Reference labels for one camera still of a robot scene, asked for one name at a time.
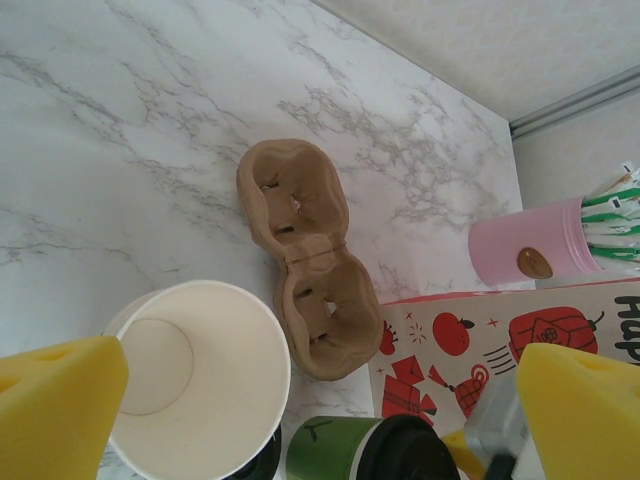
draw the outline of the pink cup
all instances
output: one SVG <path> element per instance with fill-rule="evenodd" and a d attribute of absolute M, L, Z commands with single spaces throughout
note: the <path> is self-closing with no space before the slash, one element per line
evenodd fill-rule
<path fill-rule="evenodd" d="M 469 254 L 487 285 L 601 272 L 582 230 L 583 198 L 481 220 Z"/>

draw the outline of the white marble surface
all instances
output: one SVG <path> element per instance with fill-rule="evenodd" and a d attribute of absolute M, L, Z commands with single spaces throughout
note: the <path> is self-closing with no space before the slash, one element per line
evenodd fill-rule
<path fill-rule="evenodd" d="M 382 302 L 482 289 L 468 226 L 521 208 L 505 120 L 307 0 L 4 0 L 0 32 L 0 355 L 194 278 L 271 303 L 235 192 L 260 140 L 334 159 Z M 295 374 L 285 441 L 371 412 L 366 370 Z M 108 451 L 98 477 L 132 476 Z"/>

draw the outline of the white paper cup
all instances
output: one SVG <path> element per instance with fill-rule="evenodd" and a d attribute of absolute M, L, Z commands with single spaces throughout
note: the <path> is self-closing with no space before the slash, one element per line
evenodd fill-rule
<path fill-rule="evenodd" d="M 284 412 L 291 365 L 271 310 L 198 280 L 150 293 L 105 330 L 129 383 L 109 442 L 151 480 L 227 477 L 257 455 Z"/>

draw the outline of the dark cup lid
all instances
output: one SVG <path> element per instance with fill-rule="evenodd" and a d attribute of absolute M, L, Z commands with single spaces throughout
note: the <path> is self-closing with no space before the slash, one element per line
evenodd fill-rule
<path fill-rule="evenodd" d="M 282 430 L 278 426 L 260 453 L 225 480 L 272 480 L 280 463 L 281 446 Z"/>
<path fill-rule="evenodd" d="M 357 480 L 460 480 L 446 445 L 413 415 L 389 417 L 362 453 Z"/>

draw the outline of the gold sticker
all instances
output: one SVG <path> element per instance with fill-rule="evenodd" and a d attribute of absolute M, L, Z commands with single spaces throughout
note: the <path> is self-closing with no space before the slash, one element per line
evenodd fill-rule
<path fill-rule="evenodd" d="M 523 248 L 518 254 L 518 268 L 529 278 L 542 280 L 551 278 L 553 270 L 546 258 L 533 248 Z"/>

